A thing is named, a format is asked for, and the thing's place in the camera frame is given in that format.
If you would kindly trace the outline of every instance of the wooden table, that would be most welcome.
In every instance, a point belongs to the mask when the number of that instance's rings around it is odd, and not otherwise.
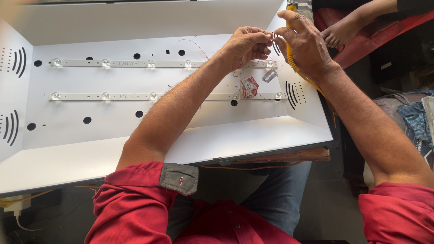
[[[275,162],[298,162],[298,161],[329,161],[330,150],[324,147],[311,148],[300,151],[285,152],[268,156],[246,158],[232,161],[231,164],[248,163],[275,163]]]

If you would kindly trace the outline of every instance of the led strip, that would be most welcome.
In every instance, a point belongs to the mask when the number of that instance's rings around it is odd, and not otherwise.
[[[80,67],[160,67],[160,68],[199,68],[205,62],[186,61],[142,61],[142,60],[76,60],[76,59],[59,59],[51,60],[51,66],[80,66]],[[249,61],[241,68],[252,66],[252,68],[277,68],[277,62],[267,61]]]
[[[53,101],[128,101],[128,100],[159,100],[164,93],[58,93],[53,92],[48,96],[48,100]],[[258,93],[255,97],[248,100],[268,100],[268,99],[287,99],[285,92]],[[212,93],[206,100],[244,100],[241,95],[236,93]]]

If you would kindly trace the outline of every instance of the led bulb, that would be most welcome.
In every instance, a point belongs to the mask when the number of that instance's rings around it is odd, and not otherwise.
[[[271,60],[268,60],[267,62],[267,68],[272,68],[273,67],[273,62]]]
[[[156,93],[151,93],[150,95],[149,95],[149,97],[151,98],[151,100],[157,100],[158,99],[158,95],[156,94]]]
[[[187,61],[185,61],[184,67],[185,68],[191,68],[191,67],[193,67],[193,64],[191,63],[190,60],[187,60]]]
[[[108,59],[103,59],[101,62],[103,67],[110,67],[110,60]]]
[[[238,100],[238,99],[240,99],[240,94],[236,92],[236,93],[233,94],[232,98],[234,100]]]
[[[274,97],[275,97],[275,99],[282,99],[283,94],[282,94],[281,92],[277,92],[277,93],[274,95]]]
[[[155,61],[152,59],[148,60],[148,67],[155,67]]]
[[[60,93],[57,92],[53,92],[50,94],[51,99],[55,100],[55,101],[59,101],[62,98],[62,95]]]
[[[55,66],[62,66],[62,65],[63,65],[63,60],[60,59],[60,58],[55,58],[55,59],[53,59],[52,63],[53,63]]]
[[[111,99],[111,97],[112,96],[110,95],[110,93],[107,93],[107,92],[105,92],[101,95],[101,99],[104,101],[109,101]]]

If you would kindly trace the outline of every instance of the red shirt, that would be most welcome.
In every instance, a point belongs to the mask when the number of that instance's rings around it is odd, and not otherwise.
[[[173,186],[165,188],[168,181],[166,173],[161,175],[162,168],[162,162],[148,162],[108,175],[94,196],[98,218],[85,243],[170,243],[166,235],[168,209],[178,192],[168,190]],[[194,179],[186,176],[175,180],[179,185],[183,181]],[[434,243],[434,189],[382,183],[369,194],[360,195],[359,206],[370,243]],[[192,224],[174,243],[299,243],[233,201],[220,200],[212,205],[195,202],[194,208]]]

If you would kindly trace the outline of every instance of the yellow cable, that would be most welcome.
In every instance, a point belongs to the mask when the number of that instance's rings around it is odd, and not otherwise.
[[[90,186],[90,185],[77,185],[76,187],[86,187],[86,188],[99,188],[99,186]],[[49,193],[50,191],[53,190],[49,190],[49,191],[44,191],[41,193],[38,193],[36,195],[30,196],[28,198],[23,198],[23,199],[18,199],[18,200],[9,200],[6,198],[0,198],[0,208],[7,208],[10,207],[11,205],[17,203],[17,202],[21,202],[21,201],[26,201],[35,197],[39,197],[40,195],[44,195],[45,193]]]
[[[287,168],[291,166],[295,166],[299,163],[302,163],[303,161],[298,161],[297,163],[293,163],[290,165],[282,165],[282,166],[265,166],[265,167],[258,167],[258,168],[232,168],[232,167],[214,167],[214,166],[202,166],[202,168],[225,168],[225,169],[235,169],[235,170],[257,170],[257,169],[263,169],[263,168]]]
[[[296,7],[297,5],[295,3],[288,3],[288,6],[286,7],[286,10],[290,10],[290,11],[296,11]],[[291,24],[289,22],[286,22],[286,27],[292,28]],[[313,81],[309,80],[306,76],[304,76],[301,72],[300,69],[297,67],[295,61],[294,61],[294,55],[293,55],[293,50],[291,49],[291,47],[289,46],[288,43],[286,43],[286,55],[288,56],[288,63],[291,66],[291,68],[294,70],[295,73],[297,73],[301,78],[303,78],[305,81],[307,81],[309,84],[311,84],[313,87],[315,87],[325,98],[326,102],[327,102],[327,106],[329,107],[330,110],[330,115],[332,116],[332,121],[333,124],[336,127],[336,121],[335,121],[335,114],[333,112],[333,107],[332,104],[329,102],[329,100],[327,99],[326,95],[324,94],[324,92],[322,92],[321,88],[319,86],[317,86]]]

